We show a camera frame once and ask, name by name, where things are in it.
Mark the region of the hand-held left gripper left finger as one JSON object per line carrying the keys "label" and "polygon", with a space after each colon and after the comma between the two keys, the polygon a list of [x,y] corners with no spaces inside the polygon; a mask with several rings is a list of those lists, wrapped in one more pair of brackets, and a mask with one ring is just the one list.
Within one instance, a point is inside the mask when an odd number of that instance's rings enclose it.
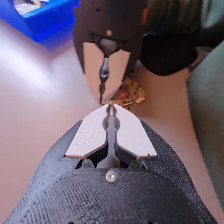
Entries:
{"label": "hand-held left gripper left finger", "polygon": [[110,106],[104,105],[81,120],[65,157],[89,159],[97,167],[108,155],[109,116]]}

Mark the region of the person's right forearm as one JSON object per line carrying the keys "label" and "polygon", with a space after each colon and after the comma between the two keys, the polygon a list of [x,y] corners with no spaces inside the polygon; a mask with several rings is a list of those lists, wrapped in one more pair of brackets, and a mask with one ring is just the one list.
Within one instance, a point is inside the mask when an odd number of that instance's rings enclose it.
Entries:
{"label": "person's right forearm", "polygon": [[194,34],[200,27],[202,0],[148,0],[146,34]]}

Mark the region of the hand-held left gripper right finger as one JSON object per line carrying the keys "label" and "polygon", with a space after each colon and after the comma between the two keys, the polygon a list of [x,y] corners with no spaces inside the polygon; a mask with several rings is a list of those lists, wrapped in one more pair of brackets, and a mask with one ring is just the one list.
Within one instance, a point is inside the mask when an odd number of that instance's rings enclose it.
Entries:
{"label": "hand-held left gripper right finger", "polygon": [[148,137],[140,119],[133,113],[115,104],[113,106],[114,151],[121,168],[142,159],[156,160],[158,154]]}

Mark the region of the blue plastic bin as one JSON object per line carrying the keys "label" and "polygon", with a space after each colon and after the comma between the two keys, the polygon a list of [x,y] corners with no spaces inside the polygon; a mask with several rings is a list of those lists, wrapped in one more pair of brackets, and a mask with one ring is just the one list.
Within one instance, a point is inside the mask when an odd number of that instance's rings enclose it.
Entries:
{"label": "blue plastic bin", "polygon": [[79,3],[79,0],[50,0],[40,8],[31,5],[33,10],[21,14],[13,0],[1,0],[0,18],[40,43],[63,28],[72,28],[75,21],[73,8],[79,7]]}

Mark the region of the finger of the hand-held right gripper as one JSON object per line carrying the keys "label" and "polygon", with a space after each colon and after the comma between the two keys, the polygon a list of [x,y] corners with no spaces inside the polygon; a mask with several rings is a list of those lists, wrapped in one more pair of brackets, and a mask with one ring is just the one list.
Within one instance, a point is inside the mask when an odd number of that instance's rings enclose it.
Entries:
{"label": "finger of the hand-held right gripper", "polygon": [[95,43],[83,43],[84,74],[94,99],[101,104],[100,69],[104,62],[104,54]]}
{"label": "finger of the hand-held right gripper", "polygon": [[130,58],[130,52],[119,50],[109,56],[109,75],[105,82],[105,91],[102,95],[102,102],[108,102],[118,91],[123,83],[123,77]]}

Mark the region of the yellow backed black patterned paper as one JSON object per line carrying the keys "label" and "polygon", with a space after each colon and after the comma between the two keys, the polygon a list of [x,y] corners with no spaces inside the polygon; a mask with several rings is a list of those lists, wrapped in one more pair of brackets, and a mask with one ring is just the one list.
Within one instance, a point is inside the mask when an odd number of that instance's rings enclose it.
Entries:
{"label": "yellow backed black patterned paper", "polygon": [[23,15],[47,5],[50,0],[12,0],[12,3],[16,11]]}

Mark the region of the black textured pad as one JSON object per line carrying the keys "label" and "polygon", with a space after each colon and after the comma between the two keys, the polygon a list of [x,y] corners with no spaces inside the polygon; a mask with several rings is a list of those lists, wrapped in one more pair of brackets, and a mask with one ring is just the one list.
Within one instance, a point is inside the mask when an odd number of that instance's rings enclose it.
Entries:
{"label": "black textured pad", "polygon": [[195,61],[195,42],[195,35],[148,34],[143,37],[139,60],[153,74],[168,76]]}

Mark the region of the green backed floral paper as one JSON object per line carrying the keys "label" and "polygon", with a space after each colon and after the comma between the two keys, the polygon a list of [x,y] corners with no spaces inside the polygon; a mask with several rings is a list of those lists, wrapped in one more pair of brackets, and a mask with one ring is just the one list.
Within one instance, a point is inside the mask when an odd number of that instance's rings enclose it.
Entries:
{"label": "green backed floral paper", "polygon": [[131,110],[147,98],[146,92],[139,87],[138,83],[133,78],[126,77],[119,90],[104,105],[117,104],[126,110]]}

